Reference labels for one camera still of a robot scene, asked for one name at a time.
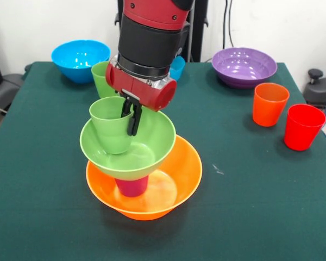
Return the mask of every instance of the pink cup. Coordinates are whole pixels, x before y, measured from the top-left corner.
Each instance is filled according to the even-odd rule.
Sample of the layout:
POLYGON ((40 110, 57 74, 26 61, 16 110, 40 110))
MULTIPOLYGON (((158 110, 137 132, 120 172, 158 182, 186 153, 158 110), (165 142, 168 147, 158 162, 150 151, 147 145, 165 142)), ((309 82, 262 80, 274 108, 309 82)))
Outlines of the pink cup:
POLYGON ((122 181, 115 179, 121 194, 126 197, 138 197, 146 191, 148 176, 136 181, 122 181))

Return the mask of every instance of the black cable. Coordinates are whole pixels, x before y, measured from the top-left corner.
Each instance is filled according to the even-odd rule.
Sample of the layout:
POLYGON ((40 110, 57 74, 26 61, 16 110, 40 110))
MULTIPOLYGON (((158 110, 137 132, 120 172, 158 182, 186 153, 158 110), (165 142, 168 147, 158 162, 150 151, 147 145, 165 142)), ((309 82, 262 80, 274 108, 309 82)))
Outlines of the black cable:
POLYGON ((223 14, 223 49, 226 46, 226 16, 227 16, 227 7, 228 7, 228 0, 226 0, 226 6, 224 7, 224 14, 223 14))
POLYGON ((232 47, 234 47, 232 35, 230 32, 230 14, 231 14, 231 10, 232 10, 232 4, 233 4, 233 0, 230 0, 229 10, 228 10, 228 34, 229 34, 230 43, 232 44, 232 47))

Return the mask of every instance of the red cup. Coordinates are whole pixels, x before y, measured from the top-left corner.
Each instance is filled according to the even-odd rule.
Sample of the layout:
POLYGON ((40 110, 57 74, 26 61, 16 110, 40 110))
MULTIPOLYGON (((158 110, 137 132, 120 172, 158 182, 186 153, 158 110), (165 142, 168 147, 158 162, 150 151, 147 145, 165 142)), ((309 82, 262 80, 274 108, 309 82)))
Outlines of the red cup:
POLYGON ((148 176, 136 181, 122 181, 115 179, 118 189, 121 194, 126 197, 138 197, 147 189, 148 176))
POLYGON ((287 112, 284 143, 295 151, 307 150, 325 122, 325 114, 314 106, 291 106, 287 112))

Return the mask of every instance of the orange cup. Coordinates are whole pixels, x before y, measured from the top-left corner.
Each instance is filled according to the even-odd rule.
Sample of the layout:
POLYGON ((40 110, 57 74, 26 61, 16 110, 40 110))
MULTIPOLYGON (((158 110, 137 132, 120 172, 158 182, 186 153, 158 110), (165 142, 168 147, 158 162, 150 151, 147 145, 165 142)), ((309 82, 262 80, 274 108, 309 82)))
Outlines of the orange cup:
POLYGON ((289 91, 279 84, 259 84, 255 88, 254 122, 263 127, 272 127, 277 124, 289 96, 289 91))

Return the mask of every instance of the blue bowl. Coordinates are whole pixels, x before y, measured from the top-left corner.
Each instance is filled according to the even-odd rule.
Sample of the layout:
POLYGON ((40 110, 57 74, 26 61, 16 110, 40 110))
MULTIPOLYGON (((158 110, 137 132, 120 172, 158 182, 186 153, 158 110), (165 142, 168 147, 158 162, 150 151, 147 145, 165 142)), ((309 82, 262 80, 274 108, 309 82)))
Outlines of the blue bowl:
POLYGON ((175 57, 173 60, 173 63, 171 64, 170 67, 170 77, 173 78, 174 80, 178 81, 181 77, 181 74, 184 70, 185 67, 185 60, 181 56, 175 57))
POLYGON ((110 48, 93 40, 67 42, 52 52, 52 61, 60 72, 75 83, 93 82, 92 66, 109 57, 110 48))

